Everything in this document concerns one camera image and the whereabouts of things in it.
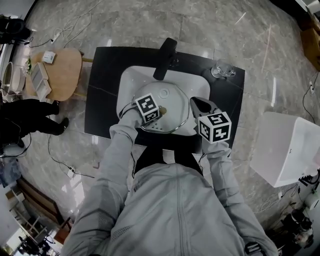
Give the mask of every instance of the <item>sink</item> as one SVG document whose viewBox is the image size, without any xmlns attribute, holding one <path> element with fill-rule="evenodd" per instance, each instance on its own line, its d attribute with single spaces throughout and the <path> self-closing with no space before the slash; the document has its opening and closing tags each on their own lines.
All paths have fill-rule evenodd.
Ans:
<svg viewBox="0 0 320 256">
<path fill-rule="evenodd" d="M 121 75 L 118 98 L 116 103 L 116 112 L 119 115 L 120 111 L 130 103 L 133 99 L 135 93 L 142 87 L 149 85 L 151 83 L 158 82 L 153 78 L 155 68 L 145 67 L 145 66 L 131 66 L 128 67 Z M 164 80 L 161 81 L 159 86 L 159 91 L 161 91 L 162 86 L 165 88 L 166 84 L 178 86 L 187 96 L 188 99 L 191 97 L 202 97 L 209 99 L 210 95 L 210 86 L 206 79 L 202 76 L 183 73 L 178 71 L 168 70 L 164 77 Z M 152 93 L 155 101 L 160 100 L 160 95 Z M 185 108 L 185 113 L 181 116 L 186 119 L 188 114 L 188 109 Z M 192 136 L 196 132 L 194 127 L 196 126 L 195 118 L 193 117 L 191 109 L 189 110 L 188 121 L 181 126 L 179 129 L 173 132 L 176 135 L 182 136 Z"/>
</svg>

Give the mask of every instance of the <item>power cord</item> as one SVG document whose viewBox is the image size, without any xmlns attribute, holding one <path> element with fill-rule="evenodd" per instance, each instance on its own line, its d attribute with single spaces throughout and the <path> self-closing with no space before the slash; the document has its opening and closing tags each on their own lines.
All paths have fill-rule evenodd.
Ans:
<svg viewBox="0 0 320 256">
<path fill-rule="evenodd" d="M 298 184 L 296 184 L 296 185 L 294 185 L 293 187 L 289 188 L 287 191 L 285 191 L 284 194 L 283 194 L 282 196 L 280 196 L 280 197 L 279 197 L 279 193 L 282 192 L 282 191 L 279 191 L 277 194 L 272 194 L 272 195 L 270 195 L 270 196 L 266 199 L 266 201 L 261 205 L 260 211 L 254 212 L 254 214 L 259 214 L 259 213 L 261 213 L 261 212 L 264 212 L 264 211 L 267 211 L 267 210 L 273 208 L 273 207 L 276 205 L 276 203 L 280 202 L 280 201 L 282 200 L 282 198 L 285 196 L 285 194 L 286 194 L 288 191 L 292 190 L 292 189 L 294 189 L 294 191 L 292 192 L 292 194 L 291 194 L 291 196 L 290 196 L 291 198 L 297 193 L 297 191 L 299 192 L 300 187 L 298 186 Z M 278 200 L 276 200 L 276 201 L 274 201 L 274 202 L 271 202 L 271 197 L 273 197 L 273 196 L 278 196 Z"/>
<path fill-rule="evenodd" d="M 316 81 L 317 81 L 318 75 L 319 75 L 319 71 L 316 73 L 316 77 L 315 77 L 315 80 L 314 80 L 314 83 L 313 83 L 313 89 L 315 89 L 315 87 L 316 87 Z M 312 86 L 312 85 L 309 86 L 308 90 L 306 90 L 305 94 L 303 95 L 302 105 L 303 105 L 304 110 L 307 111 L 307 113 L 311 116 L 312 121 L 313 121 L 313 123 L 315 124 L 316 122 L 315 122 L 314 117 L 312 116 L 312 114 L 311 114 L 311 113 L 306 109 L 306 107 L 305 107 L 305 97 L 306 97 L 307 93 L 309 92 L 311 86 Z"/>
<path fill-rule="evenodd" d="M 205 154 L 205 152 L 202 150 L 202 156 L 200 157 L 200 159 L 199 159 L 199 161 L 198 161 L 198 165 L 199 165 L 199 167 L 200 167 L 200 169 L 201 169 L 202 174 L 204 173 L 204 168 L 203 168 L 203 166 L 201 165 L 200 162 L 201 162 L 202 158 L 204 158 L 206 155 L 207 155 L 207 154 Z"/>
<path fill-rule="evenodd" d="M 60 165 L 60 164 L 64 165 L 65 167 L 67 167 L 69 170 L 71 170 L 71 171 L 72 171 L 74 174 L 76 174 L 76 175 L 81 175 L 81 176 L 85 176 L 85 177 L 89 177 L 89 178 L 93 178 L 93 179 L 95 178 L 95 177 L 93 177 L 93 176 L 91 176 L 91 175 L 77 173 L 73 167 L 65 164 L 64 162 L 61 162 L 61 161 L 58 161 L 58 160 L 54 159 L 53 156 L 51 155 L 51 148 L 50 148 L 50 139 L 51 139 L 51 136 L 52 136 L 52 134 L 50 134 L 49 139 L 48 139 L 48 153 L 49 153 L 49 156 L 52 158 L 53 161 L 55 161 L 55 162 L 58 163 L 59 165 Z"/>
<path fill-rule="evenodd" d="M 56 29 L 54 30 L 54 33 L 53 33 L 53 34 L 54 34 L 54 35 L 53 35 L 53 38 L 57 38 L 57 37 L 58 37 L 57 34 L 56 34 L 56 31 L 60 31 L 61 36 L 62 36 L 64 39 L 68 38 L 68 37 L 71 35 L 71 33 L 73 32 L 73 30 L 75 29 L 75 26 L 77 25 L 79 19 L 80 19 L 81 17 L 85 16 L 85 15 L 89 15 L 89 17 L 90 17 L 89 23 L 88 23 L 83 29 L 81 29 L 74 37 L 72 37 L 69 41 L 67 41 L 67 42 L 65 43 L 65 45 L 63 46 L 63 48 L 65 48 L 65 47 L 67 46 L 67 44 L 69 44 L 73 39 L 75 39 L 77 36 L 79 36 L 79 35 L 91 24 L 91 20 L 92 20 L 92 13 L 91 13 L 91 11 L 92 11 L 97 5 L 99 5 L 102 1 L 104 1 L 104 0 L 100 0 L 95 6 L 93 6 L 90 10 L 88 10 L 88 11 L 85 12 L 84 14 L 81 14 L 81 15 L 79 15 L 79 16 L 75 16 L 75 17 L 69 19 L 69 20 L 65 23 L 65 25 L 64 25 L 64 27 L 63 27 L 62 29 L 61 29 L 61 28 L 56 28 Z M 74 25 L 70 25 L 70 26 L 66 27 L 72 20 L 75 20 Z M 69 33 L 67 36 L 65 36 L 65 35 L 64 35 L 64 31 L 70 31 L 70 33 Z"/>
<path fill-rule="evenodd" d="M 132 178 L 135 178 L 135 170 L 136 170 L 136 160 L 134 158 L 134 155 L 132 154 L 132 152 L 130 152 L 132 160 L 133 160 L 133 168 L 132 168 L 132 173 L 131 176 Z"/>
<path fill-rule="evenodd" d="M 32 137 L 31 137 L 31 133 L 30 133 L 30 132 L 29 132 L 29 135 L 30 135 L 30 143 L 29 143 L 29 145 L 22 151 L 22 153 L 17 154 L 17 155 L 4 155 L 4 156 L 0 156 L 0 158 L 17 158 L 17 157 L 21 156 L 22 154 L 24 154 L 24 153 L 28 150 L 28 148 L 30 147 L 30 145 L 31 145 Z"/>
<path fill-rule="evenodd" d="M 42 44 L 39 44 L 39 45 L 35 45 L 35 46 L 30 46 L 30 43 L 34 40 L 34 37 L 30 37 L 29 41 L 28 42 L 25 42 L 24 45 L 29 45 L 29 48 L 35 48 L 35 47 L 39 47 L 39 46 L 43 46 L 45 45 L 46 43 L 48 43 L 49 41 L 53 42 L 53 40 L 50 38 L 48 41 L 42 43 Z"/>
</svg>

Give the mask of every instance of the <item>white device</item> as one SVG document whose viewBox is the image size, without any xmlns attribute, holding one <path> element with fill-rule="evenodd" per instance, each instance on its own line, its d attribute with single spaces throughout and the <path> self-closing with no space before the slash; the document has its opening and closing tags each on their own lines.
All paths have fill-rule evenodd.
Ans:
<svg viewBox="0 0 320 256">
<path fill-rule="evenodd" d="M 265 112 L 250 166 L 274 188 L 282 187 L 318 174 L 319 148 L 318 125 L 298 116 Z"/>
<path fill-rule="evenodd" d="M 52 64 L 54 62 L 56 54 L 53 51 L 45 51 L 42 56 L 42 61 L 45 63 Z"/>
<path fill-rule="evenodd" d="M 75 176 L 75 173 L 73 172 L 73 170 L 68 170 L 68 177 L 70 178 L 70 179 L 73 179 L 74 178 L 74 176 Z"/>
<path fill-rule="evenodd" d="M 152 93 L 148 93 L 140 98 L 137 98 L 135 103 L 138 106 L 145 123 L 149 123 L 150 121 L 160 117 L 159 107 Z"/>
<path fill-rule="evenodd" d="M 210 144 L 230 139 L 231 120 L 227 112 L 214 113 L 198 118 L 199 134 Z"/>
<path fill-rule="evenodd" d="M 304 200 L 305 205 L 309 208 L 309 210 L 313 210 L 319 203 L 319 196 L 317 193 L 309 194 Z"/>
</svg>

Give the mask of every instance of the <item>small white box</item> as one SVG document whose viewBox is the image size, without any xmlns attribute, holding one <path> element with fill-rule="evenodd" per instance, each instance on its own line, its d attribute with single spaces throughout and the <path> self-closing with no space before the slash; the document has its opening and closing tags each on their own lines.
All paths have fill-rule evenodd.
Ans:
<svg viewBox="0 0 320 256">
<path fill-rule="evenodd" d="M 231 120 L 227 112 L 209 114 L 198 118 L 199 134 L 210 144 L 230 139 Z"/>
<path fill-rule="evenodd" d="M 145 123 L 149 123 L 160 116 L 159 107 L 151 93 L 137 98 L 135 103 L 138 106 Z"/>
<path fill-rule="evenodd" d="M 42 56 L 42 61 L 52 64 L 54 62 L 56 54 L 53 51 L 45 51 Z"/>
</svg>

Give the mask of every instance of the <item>faucet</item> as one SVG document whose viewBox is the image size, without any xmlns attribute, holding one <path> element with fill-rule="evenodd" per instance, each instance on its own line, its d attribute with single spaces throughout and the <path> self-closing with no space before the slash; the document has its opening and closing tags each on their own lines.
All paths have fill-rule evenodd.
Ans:
<svg viewBox="0 0 320 256">
<path fill-rule="evenodd" d="M 176 60 L 177 41 L 167 38 L 157 53 L 157 65 L 153 77 L 159 81 L 165 78 L 170 65 Z"/>
</svg>

